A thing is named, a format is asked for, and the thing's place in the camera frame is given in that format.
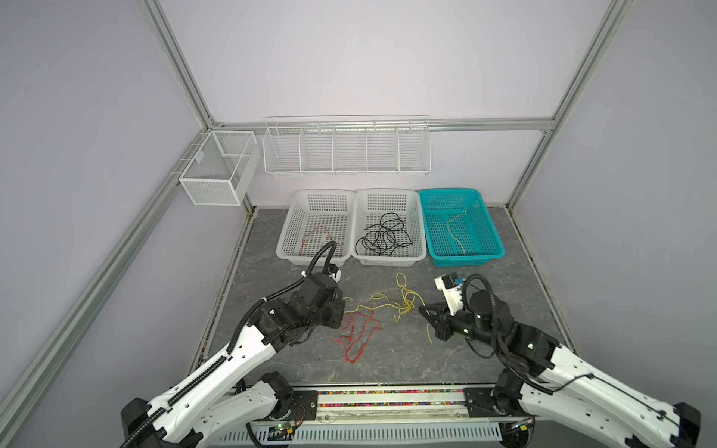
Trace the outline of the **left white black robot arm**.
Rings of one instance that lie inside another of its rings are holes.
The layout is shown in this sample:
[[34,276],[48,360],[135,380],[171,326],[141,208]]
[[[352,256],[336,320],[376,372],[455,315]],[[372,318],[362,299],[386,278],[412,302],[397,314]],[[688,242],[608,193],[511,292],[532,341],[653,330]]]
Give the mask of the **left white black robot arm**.
[[279,373],[230,391],[282,349],[307,342],[316,328],[340,327],[345,300],[332,263],[337,248],[326,243],[299,280],[255,302],[229,343],[201,367],[150,401],[129,402],[121,411],[122,446],[207,447],[237,427],[288,414],[293,389]]

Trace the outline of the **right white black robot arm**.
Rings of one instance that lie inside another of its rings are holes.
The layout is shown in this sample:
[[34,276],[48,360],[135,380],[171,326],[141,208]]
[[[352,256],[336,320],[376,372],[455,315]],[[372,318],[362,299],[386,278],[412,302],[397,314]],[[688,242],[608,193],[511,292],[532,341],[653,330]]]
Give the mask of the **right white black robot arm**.
[[482,343],[504,367],[474,410],[521,418],[504,427],[504,445],[524,447],[541,417],[610,447],[695,447],[698,409],[669,404],[625,385],[580,358],[558,339],[516,320],[485,276],[445,274],[435,280],[441,304],[418,309],[435,336]]

